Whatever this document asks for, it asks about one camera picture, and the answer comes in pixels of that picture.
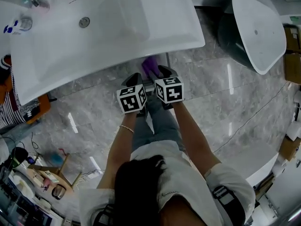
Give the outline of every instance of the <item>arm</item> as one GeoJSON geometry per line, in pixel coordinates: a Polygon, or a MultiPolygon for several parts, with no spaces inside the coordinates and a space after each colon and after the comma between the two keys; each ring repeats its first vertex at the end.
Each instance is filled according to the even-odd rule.
{"type": "Polygon", "coordinates": [[[205,176],[220,160],[211,152],[204,134],[183,102],[173,103],[173,107],[187,154],[202,176],[205,176]]]}
{"type": "MultiPolygon", "coordinates": [[[[134,130],[136,123],[136,112],[126,114],[122,124],[134,130]]],[[[133,133],[120,127],[110,148],[106,170],[97,188],[114,188],[115,176],[119,167],[130,160],[132,152],[133,133]]]]}

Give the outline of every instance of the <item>white cube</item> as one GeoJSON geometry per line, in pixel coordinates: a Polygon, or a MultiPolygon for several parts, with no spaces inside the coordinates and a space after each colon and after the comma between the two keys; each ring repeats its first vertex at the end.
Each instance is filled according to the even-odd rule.
{"type": "Polygon", "coordinates": [[[165,104],[183,101],[184,83],[180,76],[155,81],[157,97],[165,104]]]}
{"type": "Polygon", "coordinates": [[[117,90],[117,100],[124,114],[142,110],[146,103],[143,85],[117,90]]]}

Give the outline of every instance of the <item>cube face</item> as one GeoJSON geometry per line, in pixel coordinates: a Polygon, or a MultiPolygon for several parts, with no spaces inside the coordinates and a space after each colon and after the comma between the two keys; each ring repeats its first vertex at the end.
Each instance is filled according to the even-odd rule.
{"type": "Polygon", "coordinates": [[[184,83],[181,77],[156,80],[155,88],[158,98],[166,104],[185,99],[184,83]]]}
{"type": "Polygon", "coordinates": [[[146,103],[143,85],[117,90],[117,100],[124,114],[142,110],[146,103]]]}

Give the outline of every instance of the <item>forearm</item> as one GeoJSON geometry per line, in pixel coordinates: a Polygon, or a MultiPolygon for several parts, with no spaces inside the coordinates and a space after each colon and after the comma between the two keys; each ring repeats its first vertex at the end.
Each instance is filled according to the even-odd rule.
{"type": "MultiPolygon", "coordinates": [[[[136,113],[126,114],[121,125],[124,125],[132,130],[135,128],[136,113]]],[[[112,168],[117,172],[119,167],[130,160],[132,152],[133,133],[127,128],[120,127],[119,131],[110,148],[107,168],[112,168]]]]}
{"type": "Polygon", "coordinates": [[[202,175],[220,161],[211,152],[209,144],[185,105],[173,103],[174,112],[179,123],[183,144],[188,156],[202,175]]]}

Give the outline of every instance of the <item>bracelet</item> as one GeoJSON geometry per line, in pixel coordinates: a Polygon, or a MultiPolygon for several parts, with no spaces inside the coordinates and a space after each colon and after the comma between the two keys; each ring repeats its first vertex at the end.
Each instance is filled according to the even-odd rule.
{"type": "Polygon", "coordinates": [[[128,129],[129,131],[131,131],[132,133],[134,133],[134,131],[133,131],[132,129],[130,129],[129,127],[127,127],[127,126],[120,125],[119,127],[124,127],[124,128],[126,128],[126,129],[128,129]]]}

